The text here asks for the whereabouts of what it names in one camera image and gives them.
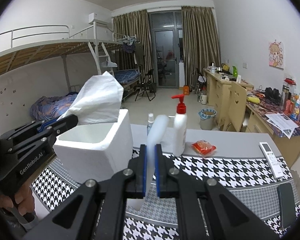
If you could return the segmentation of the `person's left hand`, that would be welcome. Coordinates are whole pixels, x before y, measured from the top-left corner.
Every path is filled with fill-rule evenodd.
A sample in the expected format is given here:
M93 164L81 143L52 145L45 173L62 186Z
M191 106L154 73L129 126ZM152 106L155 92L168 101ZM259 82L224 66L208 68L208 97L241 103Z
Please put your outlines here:
M35 208L31 184L32 181L27 180L14 195L14 201L21 216L24 216L26 213L32 213ZM0 192L0 208L12 209L13 207L14 204L11 198Z

